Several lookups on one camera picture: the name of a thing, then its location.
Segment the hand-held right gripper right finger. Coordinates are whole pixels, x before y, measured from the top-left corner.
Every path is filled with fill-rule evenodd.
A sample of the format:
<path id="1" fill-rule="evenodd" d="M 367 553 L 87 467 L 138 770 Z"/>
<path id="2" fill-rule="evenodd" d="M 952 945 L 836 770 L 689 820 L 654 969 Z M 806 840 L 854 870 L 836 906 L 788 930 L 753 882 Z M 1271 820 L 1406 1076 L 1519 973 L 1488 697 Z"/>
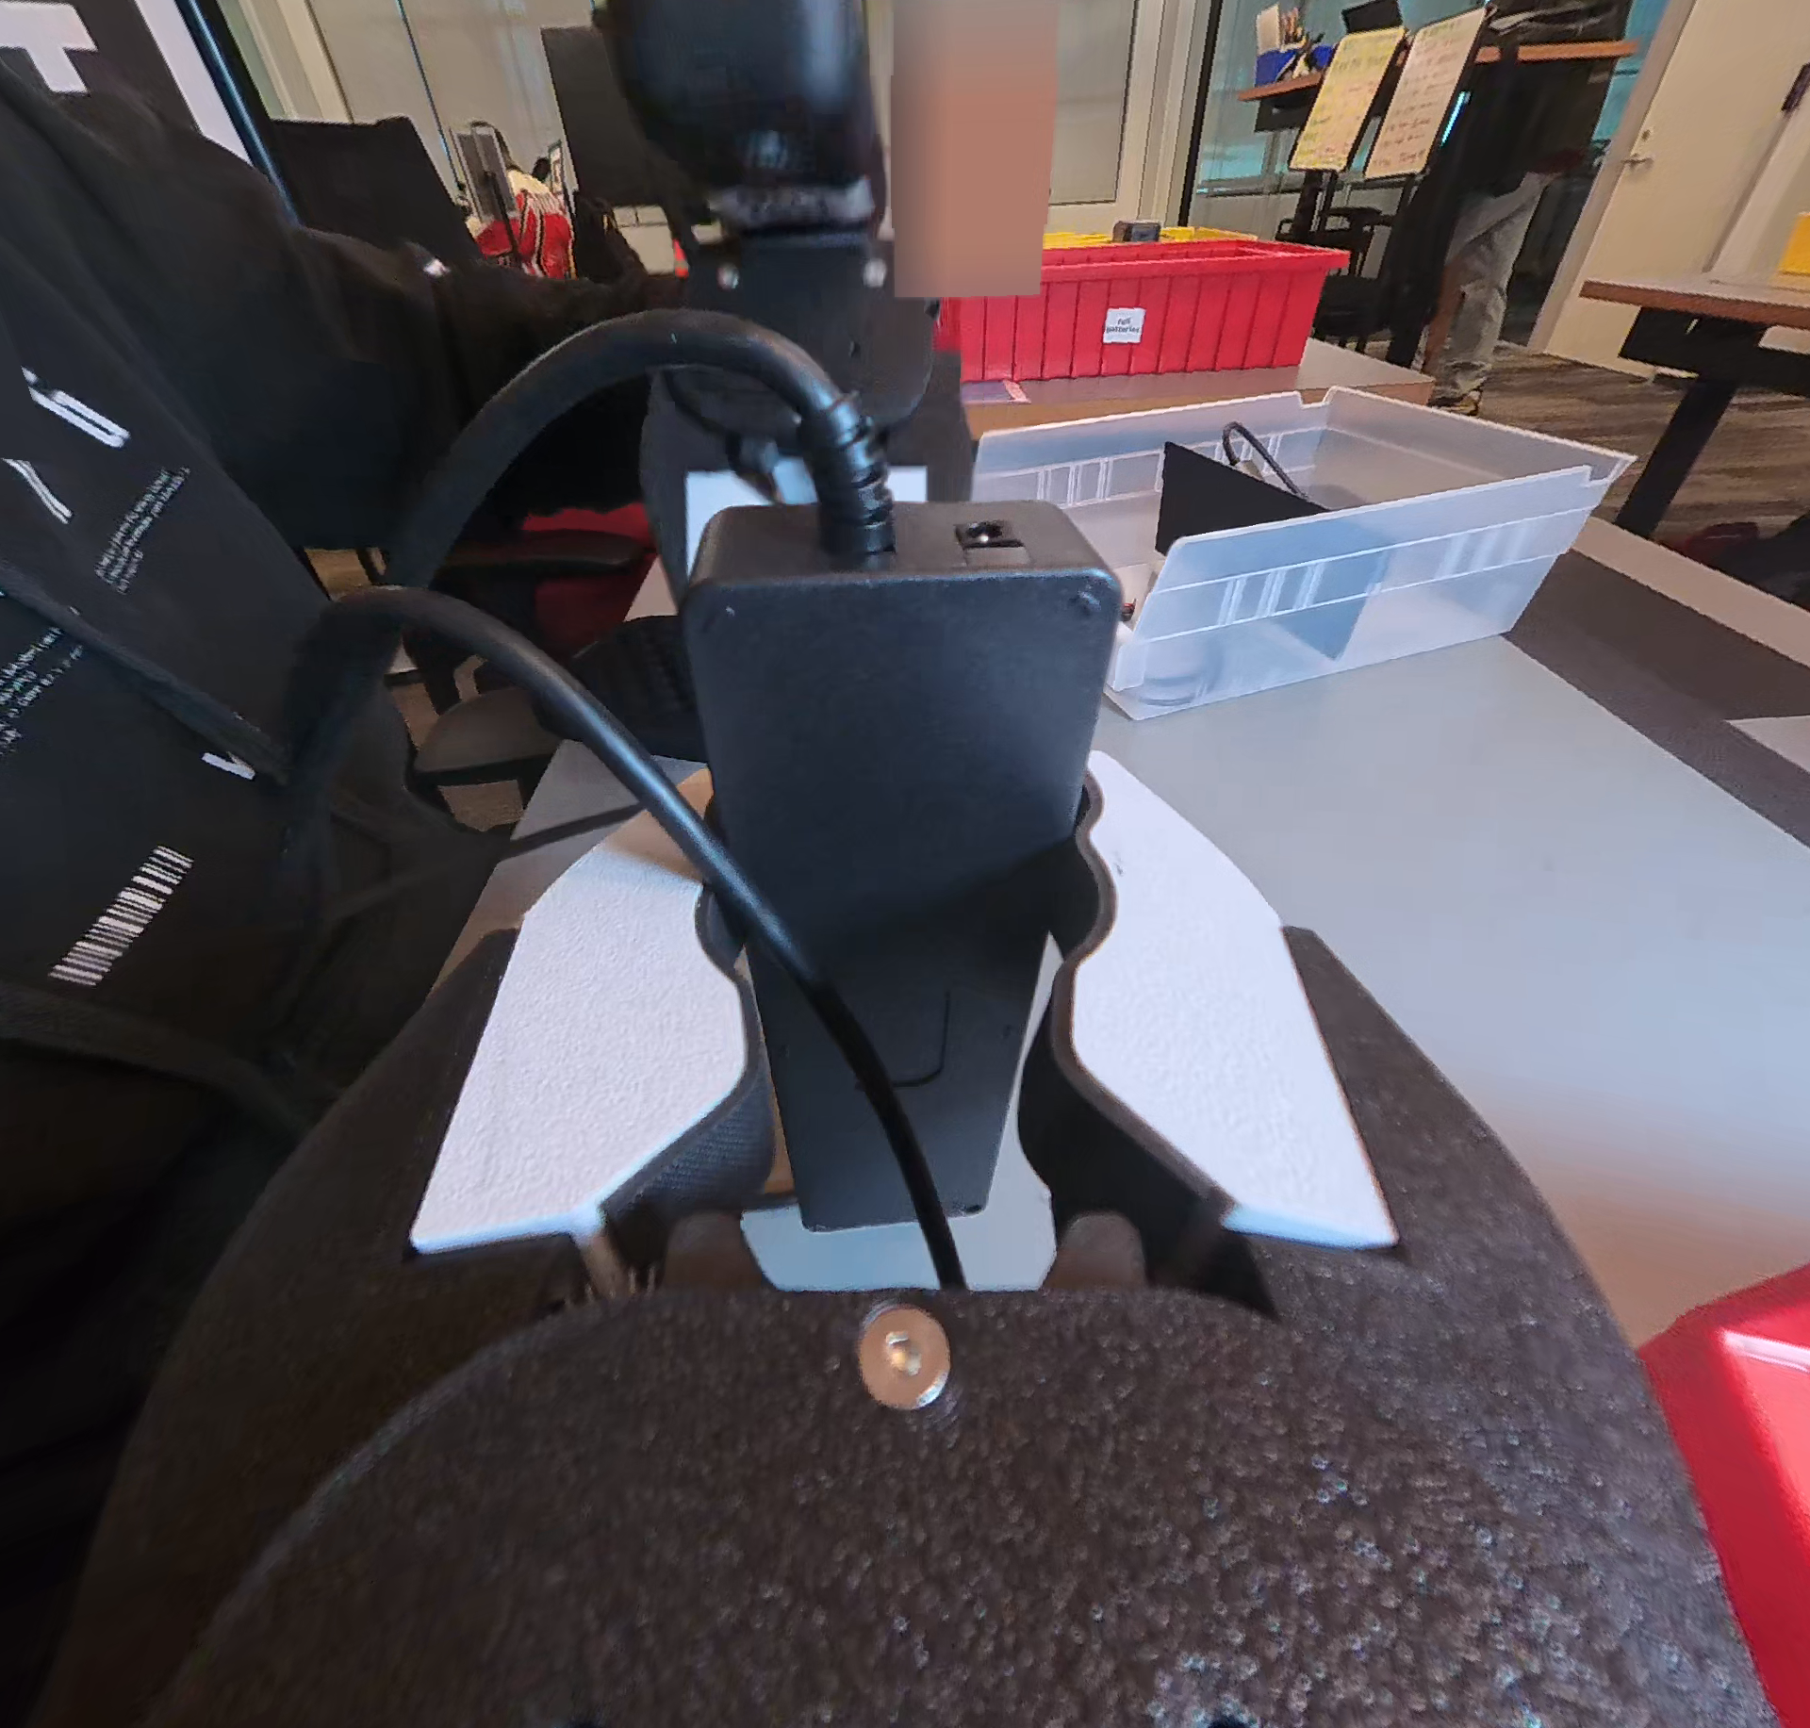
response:
<path id="1" fill-rule="evenodd" d="M 1391 1253 L 1399 1228 L 1275 906 L 1110 754 L 1052 864 L 1053 973 L 1018 1089 L 1044 1286 L 1265 1308 L 1257 1241 Z"/>

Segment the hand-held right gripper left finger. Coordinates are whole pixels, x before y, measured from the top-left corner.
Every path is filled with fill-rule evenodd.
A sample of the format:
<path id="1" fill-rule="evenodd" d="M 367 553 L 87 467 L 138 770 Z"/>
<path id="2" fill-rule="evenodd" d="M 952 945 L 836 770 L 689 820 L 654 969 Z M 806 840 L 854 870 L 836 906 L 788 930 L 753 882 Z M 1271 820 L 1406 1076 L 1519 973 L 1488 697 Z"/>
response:
<path id="1" fill-rule="evenodd" d="M 640 811 L 509 939 L 409 1249 L 555 1238 L 590 1286 L 638 1286 L 683 1219 L 774 1210 L 778 1158 L 742 940 Z"/>

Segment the black usb hub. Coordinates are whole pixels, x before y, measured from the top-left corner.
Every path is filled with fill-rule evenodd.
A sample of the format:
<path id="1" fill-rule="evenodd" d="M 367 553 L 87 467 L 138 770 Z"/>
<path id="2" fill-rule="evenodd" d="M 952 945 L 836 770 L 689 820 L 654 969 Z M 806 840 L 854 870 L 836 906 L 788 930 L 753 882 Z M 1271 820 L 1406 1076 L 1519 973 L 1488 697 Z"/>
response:
<path id="1" fill-rule="evenodd" d="M 1122 589 L 1041 499 L 854 562 L 727 510 L 678 604 L 713 823 L 873 1040 L 946 1214 L 991 1194 Z"/>

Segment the clear plastic bin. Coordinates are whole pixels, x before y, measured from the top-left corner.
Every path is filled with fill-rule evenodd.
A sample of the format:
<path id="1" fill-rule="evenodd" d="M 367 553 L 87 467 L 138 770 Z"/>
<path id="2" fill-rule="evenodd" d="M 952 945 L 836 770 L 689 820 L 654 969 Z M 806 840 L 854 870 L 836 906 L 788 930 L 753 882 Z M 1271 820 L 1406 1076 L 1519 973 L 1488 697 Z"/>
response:
<path id="1" fill-rule="evenodd" d="M 1156 550 L 1161 447 L 1269 456 L 1317 517 Z M 1132 721 L 1498 638 L 1628 452 L 1336 386 L 991 428 L 973 498 L 1065 510 L 1122 584 L 1104 697 Z"/>

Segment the black round textured pad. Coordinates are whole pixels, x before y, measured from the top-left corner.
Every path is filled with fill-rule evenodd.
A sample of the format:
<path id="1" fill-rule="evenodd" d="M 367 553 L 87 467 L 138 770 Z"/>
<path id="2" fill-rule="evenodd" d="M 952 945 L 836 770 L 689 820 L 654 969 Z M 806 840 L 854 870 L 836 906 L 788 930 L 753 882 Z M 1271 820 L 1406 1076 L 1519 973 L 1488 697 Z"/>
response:
<path id="1" fill-rule="evenodd" d="M 571 657 L 571 674 L 647 754 L 704 762 L 707 733 L 693 703 L 690 666 L 675 617 L 625 619 Z M 418 778 L 428 788 L 513 787 L 532 797 L 558 747 L 570 739 L 549 723 L 531 694 L 492 662 L 480 665 L 480 692 L 452 703 L 418 747 Z"/>

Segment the black monitor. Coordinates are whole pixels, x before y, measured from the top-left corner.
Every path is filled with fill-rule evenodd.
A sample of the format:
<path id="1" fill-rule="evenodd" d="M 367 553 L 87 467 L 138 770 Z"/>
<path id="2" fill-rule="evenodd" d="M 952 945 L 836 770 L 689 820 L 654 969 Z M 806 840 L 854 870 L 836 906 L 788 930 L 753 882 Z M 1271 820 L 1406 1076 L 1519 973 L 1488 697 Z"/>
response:
<path id="1" fill-rule="evenodd" d="M 660 209 L 665 158 L 644 133 L 595 27 L 541 27 L 574 191 L 611 209 Z"/>

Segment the black bin divider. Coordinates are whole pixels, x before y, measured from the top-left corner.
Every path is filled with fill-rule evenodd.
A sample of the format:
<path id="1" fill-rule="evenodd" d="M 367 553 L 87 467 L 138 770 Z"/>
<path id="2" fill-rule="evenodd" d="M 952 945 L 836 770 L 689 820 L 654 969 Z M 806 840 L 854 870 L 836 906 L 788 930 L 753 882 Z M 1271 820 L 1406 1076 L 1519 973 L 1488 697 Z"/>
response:
<path id="1" fill-rule="evenodd" d="M 1302 486 L 1262 452 L 1228 461 L 1223 456 L 1174 440 L 1161 447 L 1158 553 L 1168 553 L 1181 538 L 1317 517 L 1323 513 L 1326 507 L 1305 493 Z"/>

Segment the long red tote white label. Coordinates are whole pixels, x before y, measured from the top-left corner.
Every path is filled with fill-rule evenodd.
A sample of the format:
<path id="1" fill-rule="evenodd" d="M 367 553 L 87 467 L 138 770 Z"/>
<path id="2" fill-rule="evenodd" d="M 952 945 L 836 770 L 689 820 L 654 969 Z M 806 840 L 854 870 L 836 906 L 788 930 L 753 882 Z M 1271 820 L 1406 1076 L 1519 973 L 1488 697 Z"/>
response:
<path id="1" fill-rule="evenodd" d="M 961 380 L 1100 380 L 1302 362 L 1350 252 L 1234 231 L 1049 236 L 1037 294 L 946 298 Z"/>

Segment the black fabric panel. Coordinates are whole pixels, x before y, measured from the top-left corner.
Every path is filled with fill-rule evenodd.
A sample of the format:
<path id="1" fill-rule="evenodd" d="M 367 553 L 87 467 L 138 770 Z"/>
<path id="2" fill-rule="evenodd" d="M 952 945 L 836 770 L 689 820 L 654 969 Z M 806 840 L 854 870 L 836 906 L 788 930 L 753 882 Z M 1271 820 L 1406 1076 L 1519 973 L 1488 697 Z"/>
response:
<path id="1" fill-rule="evenodd" d="M 446 267 L 483 264 L 418 125 L 269 118 L 281 181 L 300 216 L 381 249 L 418 249 Z"/>

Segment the light wooden table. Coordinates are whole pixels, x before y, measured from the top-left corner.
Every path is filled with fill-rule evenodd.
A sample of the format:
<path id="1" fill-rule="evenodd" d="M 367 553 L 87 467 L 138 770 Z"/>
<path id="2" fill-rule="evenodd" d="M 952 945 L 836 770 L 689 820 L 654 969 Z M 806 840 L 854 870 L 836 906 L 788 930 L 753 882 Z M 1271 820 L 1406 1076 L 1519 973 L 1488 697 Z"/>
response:
<path id="1" fill-rule="evenodd" d="M 972 435 L 983 437 L 991 428 L 1064 425 L 1071 420 L 1245 403 L 1277 392 L 1298 392 L 1305 403 L 1320 403 L 1336 386 L 1427 405 L 1433 377 L 1412 367 L 1367 358 L 1312 337 L 1308 340 L 1302 361 L 1287 367 L 1065 380 L 967 380 L 961 385 L 961 405 L 967 410 Z"/>

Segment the yellow paper easel board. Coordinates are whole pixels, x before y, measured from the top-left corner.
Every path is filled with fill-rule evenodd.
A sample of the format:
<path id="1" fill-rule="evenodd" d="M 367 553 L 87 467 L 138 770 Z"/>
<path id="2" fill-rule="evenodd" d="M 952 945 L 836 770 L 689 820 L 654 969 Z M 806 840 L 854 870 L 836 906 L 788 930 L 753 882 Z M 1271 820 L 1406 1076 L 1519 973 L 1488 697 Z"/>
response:
<path id="1" fill-rule="evenodd" d="M 1342 175 L 1350 169 L 1406 36 L 1403 23 L 1345 33 L 1298 131 L 1287 163 L 1293 172 Z"/>

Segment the person's black printed hoodie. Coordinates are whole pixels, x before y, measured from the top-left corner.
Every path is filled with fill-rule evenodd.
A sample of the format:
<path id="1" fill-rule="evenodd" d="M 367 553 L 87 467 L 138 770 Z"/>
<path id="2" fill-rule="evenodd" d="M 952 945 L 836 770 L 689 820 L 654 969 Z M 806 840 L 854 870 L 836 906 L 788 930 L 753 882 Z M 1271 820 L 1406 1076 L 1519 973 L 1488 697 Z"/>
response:
<path id="1" fill-rule="evenodd" d="M 306 549 L 378 544 L 468 416 L 473 291 L 4 69 L 4 1725 L 200 1286 L 480 887 L 387 694 L 326 884 L 281 867 Z"/>

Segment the white paper easel board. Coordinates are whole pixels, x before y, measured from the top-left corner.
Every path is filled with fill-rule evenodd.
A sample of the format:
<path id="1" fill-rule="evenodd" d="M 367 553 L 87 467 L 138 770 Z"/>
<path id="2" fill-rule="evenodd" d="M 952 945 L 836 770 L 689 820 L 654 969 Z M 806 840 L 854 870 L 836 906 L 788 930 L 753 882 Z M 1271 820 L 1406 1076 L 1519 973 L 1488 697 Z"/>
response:
<path id="1" fill-rule="evenodd" d="M 1427 23 L 1412 36 L 1391 106 L 1367 158 L 1367 178 L 1414 178 L 1427 172 L 1485 27 L 1488 8 L 1479 6 Z"/>

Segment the red open-front bin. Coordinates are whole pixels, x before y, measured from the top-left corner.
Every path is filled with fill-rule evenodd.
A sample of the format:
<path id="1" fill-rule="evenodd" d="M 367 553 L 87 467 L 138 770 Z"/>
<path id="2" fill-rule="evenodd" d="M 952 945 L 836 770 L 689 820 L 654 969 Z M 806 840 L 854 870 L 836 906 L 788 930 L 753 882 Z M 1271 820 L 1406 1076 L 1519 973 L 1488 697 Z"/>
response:
<path id="1" fill-rule="evenodd" d="M 1808 1265 L 1640 1345 L 1781 1725 L 1808 1725 Z"/>

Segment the framed black white marker sign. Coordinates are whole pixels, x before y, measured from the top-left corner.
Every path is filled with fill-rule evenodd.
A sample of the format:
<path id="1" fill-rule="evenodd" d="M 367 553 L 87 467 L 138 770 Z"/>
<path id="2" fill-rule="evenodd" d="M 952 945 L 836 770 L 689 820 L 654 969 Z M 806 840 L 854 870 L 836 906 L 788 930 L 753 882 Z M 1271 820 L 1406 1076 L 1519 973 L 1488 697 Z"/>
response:
<path id="1" fill-rule="evenodd" d="M 138 97 L 266 175 L 299 216 L 253 84 L 217 0 L 4 0 L 4 66 L 62 97 Z"/>

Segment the dark red backpack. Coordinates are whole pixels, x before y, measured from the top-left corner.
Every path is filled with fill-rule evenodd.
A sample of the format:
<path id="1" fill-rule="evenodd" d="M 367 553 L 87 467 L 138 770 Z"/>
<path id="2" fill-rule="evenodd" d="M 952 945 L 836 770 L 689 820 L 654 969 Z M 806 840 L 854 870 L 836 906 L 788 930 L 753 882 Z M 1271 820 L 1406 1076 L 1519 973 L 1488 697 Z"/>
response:
<path id="1" fill-rule="evenodd" d="M 1673 543 L 1673 550 L 1787 604 L 1808 608 L 1808 528 L 1808 513 L 1775 534 L 1753 520 L 1720 520 Z"/>

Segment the wooden standing desk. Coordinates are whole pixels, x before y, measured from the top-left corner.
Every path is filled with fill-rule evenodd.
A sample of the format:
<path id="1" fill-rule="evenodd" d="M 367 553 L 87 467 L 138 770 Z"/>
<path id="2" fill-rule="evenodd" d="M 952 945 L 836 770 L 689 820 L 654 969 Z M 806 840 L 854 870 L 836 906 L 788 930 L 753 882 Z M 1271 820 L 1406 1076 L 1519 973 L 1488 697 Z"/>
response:
<path id="1" fill-rule="evenodd" d="M 1527 41 L 1519 45 L 1519 63 L 1622 63 L 1640 49 L 1640 39 L 1592 39 L 1592 41 Z M 1245 87 L 1236 93 L 1239 100 L 1296 100 L 1317 93 L 1326 84 L 1326 69 L 1281 76 L 1262 87 Z"/>

